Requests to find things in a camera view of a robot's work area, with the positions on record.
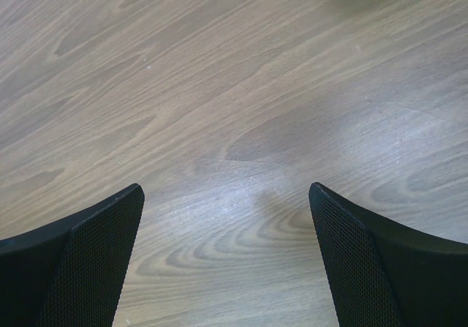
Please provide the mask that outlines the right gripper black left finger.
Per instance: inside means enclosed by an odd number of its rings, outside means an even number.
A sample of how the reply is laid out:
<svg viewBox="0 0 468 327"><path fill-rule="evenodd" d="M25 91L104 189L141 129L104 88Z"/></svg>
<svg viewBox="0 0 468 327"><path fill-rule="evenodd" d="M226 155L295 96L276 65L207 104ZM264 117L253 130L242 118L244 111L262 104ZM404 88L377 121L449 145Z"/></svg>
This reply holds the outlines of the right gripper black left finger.
<svg viewBox="0 0 468 327"><path fill-rule="evenodd" d="M1 240L2 326L111 326L143 212L131 184Z"/></svg>

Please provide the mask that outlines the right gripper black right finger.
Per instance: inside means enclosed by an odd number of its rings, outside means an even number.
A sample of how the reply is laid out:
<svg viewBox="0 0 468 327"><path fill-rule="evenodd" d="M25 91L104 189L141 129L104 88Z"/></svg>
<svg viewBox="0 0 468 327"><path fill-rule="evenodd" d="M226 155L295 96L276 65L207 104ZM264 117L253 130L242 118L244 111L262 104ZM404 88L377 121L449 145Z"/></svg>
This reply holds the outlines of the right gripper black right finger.
<svg viewBox="0 0 468 327"><path fill-rule="evenodd" d="M309 203L340 326L466 326L467 245L316 182Z"/></svg>

